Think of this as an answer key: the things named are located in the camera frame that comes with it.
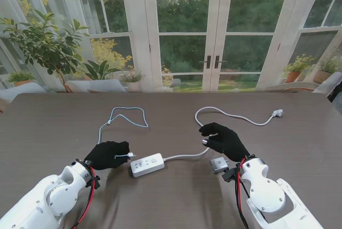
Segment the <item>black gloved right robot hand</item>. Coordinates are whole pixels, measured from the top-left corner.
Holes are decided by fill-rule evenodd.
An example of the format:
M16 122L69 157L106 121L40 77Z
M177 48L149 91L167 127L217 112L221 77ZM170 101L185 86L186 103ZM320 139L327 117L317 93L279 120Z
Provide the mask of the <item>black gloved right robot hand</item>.
M223 153L234 162L240 162L243 158L250 156L239 136L225 126L213 122L202 126L199 132L203 137L208 137L204 146Z

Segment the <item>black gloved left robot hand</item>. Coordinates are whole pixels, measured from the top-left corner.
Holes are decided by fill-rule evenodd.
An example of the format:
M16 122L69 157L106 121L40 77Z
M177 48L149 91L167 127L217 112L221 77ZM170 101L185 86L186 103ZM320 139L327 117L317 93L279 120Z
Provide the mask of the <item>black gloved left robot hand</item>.
M128 162L129 152L128 142L107 141L96 145L84 160L95 170L116 169Z

